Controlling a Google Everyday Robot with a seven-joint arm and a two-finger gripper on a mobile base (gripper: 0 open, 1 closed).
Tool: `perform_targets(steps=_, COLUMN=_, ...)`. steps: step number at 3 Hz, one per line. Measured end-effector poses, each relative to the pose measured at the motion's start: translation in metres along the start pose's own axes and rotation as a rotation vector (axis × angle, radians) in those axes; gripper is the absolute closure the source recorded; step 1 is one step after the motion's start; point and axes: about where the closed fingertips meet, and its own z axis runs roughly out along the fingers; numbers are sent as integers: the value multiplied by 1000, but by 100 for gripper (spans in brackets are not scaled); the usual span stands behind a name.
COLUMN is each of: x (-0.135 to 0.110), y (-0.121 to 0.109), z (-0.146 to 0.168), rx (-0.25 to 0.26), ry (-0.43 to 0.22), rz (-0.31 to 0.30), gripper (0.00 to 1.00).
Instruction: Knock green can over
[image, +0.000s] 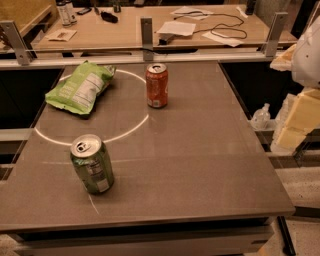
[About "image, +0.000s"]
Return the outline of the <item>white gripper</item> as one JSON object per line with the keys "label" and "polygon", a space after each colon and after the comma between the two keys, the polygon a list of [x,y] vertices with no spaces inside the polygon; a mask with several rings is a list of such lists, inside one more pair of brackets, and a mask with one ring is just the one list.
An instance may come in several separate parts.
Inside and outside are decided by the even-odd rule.
{"label": "white gripper", "polygon": [[[301,35],[297,44],[276,57],[270,68],[292,72],[292,79],[304,87],[320,87],[320,16]],[[320,125],[320,90],[288,93],[276,116],[272,151],[294,151]]]}

